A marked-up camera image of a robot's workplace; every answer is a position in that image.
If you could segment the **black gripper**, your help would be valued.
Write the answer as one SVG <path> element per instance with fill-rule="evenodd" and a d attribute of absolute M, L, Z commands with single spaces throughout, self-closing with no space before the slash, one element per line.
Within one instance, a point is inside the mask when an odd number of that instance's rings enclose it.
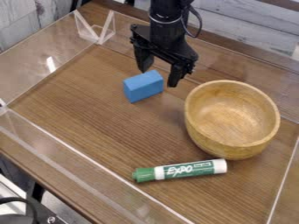
<path fill-rule="evenodd" d="M 145 73 L 155 62 L 155 57 L 173 65 L 167 86 L 175 88 L 183 72 L 191 74 L 195 62 L 199 59 L 198 53 L 193 50 L 185 38 L 175 41 L 171 48 L 165 48 L 150 39 L 150 27 L 147 25 L 133 24 L 130 42 L 135 49 L 135 60 L 139 70 Z"/>

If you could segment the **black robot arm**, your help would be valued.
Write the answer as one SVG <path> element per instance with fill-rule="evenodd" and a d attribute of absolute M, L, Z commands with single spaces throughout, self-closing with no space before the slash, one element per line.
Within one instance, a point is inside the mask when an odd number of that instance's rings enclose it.
<path fill-rule="evenodd" d="M 199 54 L 186 41 L 202 32 L 202 16 L 193 7 L 194 0 L 151 0 L 150 25 L 131 24 L 130 42 L 135 60 L 145 73 L 155 57 L 171 65 L 167 86 L 175 88 L 186 74 L 193 74 Z"/>

